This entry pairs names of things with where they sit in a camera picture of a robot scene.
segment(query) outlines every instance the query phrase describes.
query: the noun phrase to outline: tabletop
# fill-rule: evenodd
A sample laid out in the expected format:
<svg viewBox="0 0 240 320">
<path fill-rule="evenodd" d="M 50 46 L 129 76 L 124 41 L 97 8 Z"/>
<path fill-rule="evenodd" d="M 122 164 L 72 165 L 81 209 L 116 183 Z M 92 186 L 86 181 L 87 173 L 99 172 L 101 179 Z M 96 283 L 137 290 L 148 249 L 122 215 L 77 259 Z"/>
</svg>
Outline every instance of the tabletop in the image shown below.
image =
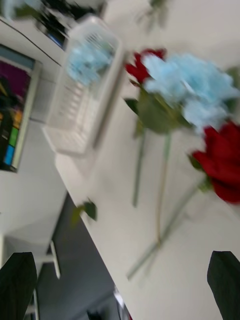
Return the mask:
<svg viewBox="0 0 240 320">
<path fill-rule="evenodd" d="M 156 27 L 144 35 L 143 26 L 133 17 L 146 7 L 144 0 L 109 3 L 105 20 L 122 37 L 127 50 L 165 46 L 170 52 L 187 50 L 214 59 L 221 67 L 240 62 L 237 1 L 171 1 L 165 29 Z M 164 137 L 148 131 L 139 202 L 134 208 L 140 141 L 133 139 L 136 116 L 123 98 L 135 94 L 123 75 L 97 151 L 85 159 L 57 155 L 56 167 L 76 205 L 86 197 L 97 205 L 97 222 L 85 215 L 82 218 L 134 320 L 220 320 L 207 270 L 213 250 L 232 251 L 240 259 L 240 213 L 213 192 L 197 193 L 154 258 L 133 279 L 126 277 L 156 240 L 156 205 L 163 174 Z M 201 145 L 202 140 L 189 131 L 172 134 L 161 231 L 178 200 L 202 177 L 186 156 Z"/>
</svg>

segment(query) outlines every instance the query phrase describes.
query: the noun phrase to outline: rose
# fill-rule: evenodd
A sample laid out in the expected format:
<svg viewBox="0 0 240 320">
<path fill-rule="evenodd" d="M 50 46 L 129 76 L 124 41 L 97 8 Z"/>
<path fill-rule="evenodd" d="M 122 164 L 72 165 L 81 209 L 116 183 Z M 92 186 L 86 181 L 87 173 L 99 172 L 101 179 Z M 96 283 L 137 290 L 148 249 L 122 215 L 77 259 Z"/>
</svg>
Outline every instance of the rose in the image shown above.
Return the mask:
<svg viewBox="0 0 240 320">
<path fill-rule="evenodd" d="M 142 59 L 147 55 L 154 55 L 161 59 L 164 59 L 165 54 L 166 54 L 166 49 L 158 49 L 158 50 L 145 49 L 140 53 L 135 52 L 134 53 L 135 65 L 127 63 L 125 65 L 125 69 L 130 75 L 134 76 L 137 82 L 141 85 L 146 78 L 150 77 L 146 67 L 142 63 Z"/>
<path fill-rule="evenodd" d="M 205 129 L 206 151 L 195 151 L 215 193 L 229 203 L 240 203 L 240 125 L 228 122 L 219 132 Z"/>
</svg>

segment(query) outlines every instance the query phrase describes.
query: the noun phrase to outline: white plastic basket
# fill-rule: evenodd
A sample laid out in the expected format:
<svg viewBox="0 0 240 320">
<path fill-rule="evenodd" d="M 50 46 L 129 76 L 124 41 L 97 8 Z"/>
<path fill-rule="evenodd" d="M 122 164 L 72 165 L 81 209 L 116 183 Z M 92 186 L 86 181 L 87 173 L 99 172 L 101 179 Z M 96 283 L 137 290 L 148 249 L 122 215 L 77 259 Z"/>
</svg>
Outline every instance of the white plastic basket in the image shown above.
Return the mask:
<svg viewBox="0 0 240 320">
<path fill-rule="evenodd" d="M 72 49 L 83 42 L 107 42 L 113 51 L 111 64 L 98 83 L 89 87 L 67 74 Z M 54 93 L 44 133 L 51 148 L 70 156 L 84 155 L 98 135 L 103 116 L 120 69 L 123 67 L 122 41 L 96 16 L 88 16 L 69 32 L 64 62 Z"/>
</svg>

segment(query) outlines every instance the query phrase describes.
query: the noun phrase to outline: gray floor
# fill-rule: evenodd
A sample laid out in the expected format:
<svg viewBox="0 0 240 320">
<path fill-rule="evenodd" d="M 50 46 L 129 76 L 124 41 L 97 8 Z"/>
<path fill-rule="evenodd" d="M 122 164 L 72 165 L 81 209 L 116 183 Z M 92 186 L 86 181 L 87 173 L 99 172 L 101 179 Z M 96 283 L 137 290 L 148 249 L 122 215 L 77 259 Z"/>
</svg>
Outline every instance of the gray floor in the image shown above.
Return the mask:
<svg viewBox="0 0 240 320">
<path fill-rule="evenodd" d="M 42 267 L 37 296 L 40 320 L 87 320 L 87 310 L 98 311 L 104 320 L 118 320 L 114 283 L 82 220 L 71 227 L 74 204 L 66 197 L 53 235 L 61 269 Z"/>
</svg>

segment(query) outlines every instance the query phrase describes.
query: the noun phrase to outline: light blue flower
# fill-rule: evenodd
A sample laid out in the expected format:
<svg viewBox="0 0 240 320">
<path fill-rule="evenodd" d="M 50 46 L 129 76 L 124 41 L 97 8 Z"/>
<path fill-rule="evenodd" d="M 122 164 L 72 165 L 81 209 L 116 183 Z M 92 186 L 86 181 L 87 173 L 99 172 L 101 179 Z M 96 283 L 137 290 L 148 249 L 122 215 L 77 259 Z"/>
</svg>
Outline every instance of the light blue flower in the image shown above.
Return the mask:
<svg viewBox="0 0 240 320">
<path fill-rule="evenodd" d="M 188 91 L 182 81 L 180 69 L 174 62 L 168 63 L 150 54 L 143 58 L 143 64 L 152 78 L 144 83 L 147 92 L 160 93 L 170 105 L 184 99 Z"/>
<path fill-rule="evenodd" d="M 240 97 L 228 74 L 191 54 L 175 54 L 166 61 L 147 55 L 143 64 L 152 77 L 144 88 L 149 93 L 160 93 L 167 102 L 192 96 L 213 104 Z"/>
<path fill-rule="evenodd" d="M 205 127 L 218 130 L 229 116 L 228 107 L 224 103 L 206 103 L 196 98 L 189 98 L 185 102 L 183 116 L 195 126 L 195 132 L 202 135 Z"/>
<path fill-rule="evenodd" d="M 84 43 L 69 55 L 67 73 L 75 81 L 89 86 L 100 80 L 99 71 L 112 62 L 112 54 L 101 45 Z"/>
</svg>

